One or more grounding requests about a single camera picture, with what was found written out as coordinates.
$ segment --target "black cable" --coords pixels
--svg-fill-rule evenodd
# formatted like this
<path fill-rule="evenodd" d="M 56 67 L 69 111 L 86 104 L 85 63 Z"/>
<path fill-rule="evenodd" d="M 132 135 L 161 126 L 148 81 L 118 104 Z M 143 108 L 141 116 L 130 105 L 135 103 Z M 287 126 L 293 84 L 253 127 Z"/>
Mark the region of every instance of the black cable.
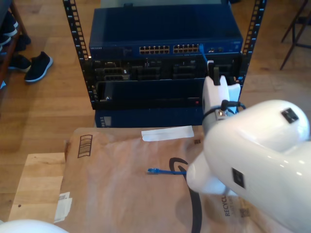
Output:
<path fill-rule="evenodd" d="M 245 105 L 242 104 L 241 102 L 239 102 L 239 105 L 240 105 L 243 109 L 246 109 Z"/>
<path fill-rule="evenodd" d="M 221 109 L 222 111 L 228 110 L 228 112 L 235 114 L 231 109 L 229 109 L 229 107 L 237 107 L 237 112 L 239 112 L 238 107 L 242 107 L 243 109 L 246 109 L 245 105 L 242 104 L 241 102 L 223 100 L 221 106 L 213 107 L 213 108 L 209 109 L 206 113 L 204 113 L 202 121 L 209 114 L 214 113 L 216 110 L 219 110 L 219 109 Z"/>
<path fill-rule="evenodd" d="M 220 106 L 216 106 L 216 107 L 213 107 L 211 109 L 209 109 L 206 113 L 204 113 L 203 115 L 203 119 L 202 121 L 211 113 L 214 113 L 216 110 L 220 109 Z"/>

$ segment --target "brown paper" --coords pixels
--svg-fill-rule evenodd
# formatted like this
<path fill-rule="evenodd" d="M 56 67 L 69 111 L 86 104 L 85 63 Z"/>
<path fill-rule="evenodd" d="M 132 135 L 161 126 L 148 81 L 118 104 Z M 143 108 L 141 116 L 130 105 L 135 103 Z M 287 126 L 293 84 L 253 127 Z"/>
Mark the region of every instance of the brown paper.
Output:
<path fill-rule="evenodd" d="M 142 129 L 78 129 L 69 142 L 61 193 L 72 205 L 57 226 L 70 233 L 288 232 L 239 197 L 199 195 L 183 175 L 203 148 L 193 138 L 144 142 Z"/>

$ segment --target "blue ethernet cable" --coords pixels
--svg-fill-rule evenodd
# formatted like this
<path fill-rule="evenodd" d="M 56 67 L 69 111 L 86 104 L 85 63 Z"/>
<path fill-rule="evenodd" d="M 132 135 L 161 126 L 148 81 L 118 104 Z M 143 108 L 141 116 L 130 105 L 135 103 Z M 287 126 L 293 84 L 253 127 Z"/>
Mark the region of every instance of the blue ethernet cable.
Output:
<path fill-rule="evenodd" d="M 207 65 L 207 58 L 206 58 L 205 53 L 204 53 L 204 45 L 203 44 L 199 45 L 199 51 L 202 54 L 202 56 L 203 56 L 203 58 L 204 58 L 204 60 L 206 62 L 206 65 Z"/>
<path fill-rule="evenodd" d="M 172 174 L 172 175 L 186 175 L 185 171 L 166 171 L 160 170 L 159 168 L 149 168 L 147 171 L 148 174 Z"/>

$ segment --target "barcode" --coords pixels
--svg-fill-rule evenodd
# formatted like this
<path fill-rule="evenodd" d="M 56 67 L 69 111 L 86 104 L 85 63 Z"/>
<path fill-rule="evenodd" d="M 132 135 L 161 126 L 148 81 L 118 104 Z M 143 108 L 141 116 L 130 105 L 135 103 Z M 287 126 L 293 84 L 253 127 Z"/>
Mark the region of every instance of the barcode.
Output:
<path fill-rule="evenodd" d="M 81 158 L 84 156 L 91 156 L 92 139 L 93 139 L 93 135 L 90 135 L 90 134 L 83 135 L 80 137 L 78 158 Z"/>
<path fill-rule="evenodd" d="M 249 209 L 240 209 L 241 217 L 250 217 Z"/>

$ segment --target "chair leg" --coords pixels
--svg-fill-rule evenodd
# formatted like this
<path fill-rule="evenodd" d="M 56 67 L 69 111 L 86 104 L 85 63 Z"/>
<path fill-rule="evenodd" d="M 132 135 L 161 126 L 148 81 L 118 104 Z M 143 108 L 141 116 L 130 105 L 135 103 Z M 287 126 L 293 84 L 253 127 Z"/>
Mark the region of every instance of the chair leg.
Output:
<path fill-rule="evenodd" d="M 284 61 L 283 61 L 283 64 L 281 65 L 280 70 L 282 70 L 283 67 L 285 66 L 285 63 L 287 62 L 288 58 L 290 57 L 290 55 L 291 55 L 291 53 L 292 53 L 294 47 L 295 47 L 296 44 L 298 43 L 298 40 L 299 40 L 301 34 L 303 33 L 304 29 L 306 28 L 308 22 L 310 21 L 310 19 L 311 19 L 311 11 L 309 12 L 309 14 L 308 14 L 308 16 L 307 16 L 306 22 L 302 25 L 301 29 L 299 30 L 299 32 L 298 32 L 298 34 L 297 34 L 297 37 L 295 38 L 295 43 L 292 43 L 292 46 L 291 46 L 290 50 L 288 51 L 288 53 L 287 53 L 287 55 L 286 55 L 286 57 L 285 57 L 285 59 L 284 59 Z"/>
<path fill-rule="evenodd" d="M 289 25 L 288 29 L 286 30 L 286 33 L 284 34 L 284 36 L 283 36 L 281 42 L 284 41 L 284 39 L 286 38 L 287 34 L 290 32 L 290 30 L 292 29 L 292 27 L 295 25 L 295 23 L 296 23 L 298 17 L 300 16 L 301 12 L 303 11 L 303 9 L 305 8 L 305 6 L 307 5 L 308 1 L 309 1 L 309 0 L 305 0 L 305 1 L 303 2 L 303 4 L 301 5 L 301 7 L 300 7 L 300 9 L 298 10 L 296 16 L 294 17 L 294 19 L 292 20 L 292 22 L 291 22 L 291 24 Z"/>
<path fill-rule="evenodd" d="M 16 19 L 16 21 L 18 22 L 18 25 L 21 27 L 21 32 L 23 33 L 23 35 L 25 35 L 26 37 L 29 38 L 28 34 L 27 34 L 27 31 L 26 31 L 26 28 L 23 24 L 23 21 L 21 20 L 21 17 L 20 17 L 20 14 L 16 8 L 16 5 L 15 5 L 15 2 L 14 0 L 12 0 L 12 3 L 11 3 L 11 6 L 10 6 L 10 9 L 12 11 L 12 14 L 14 15 L 14 18 Z"/>

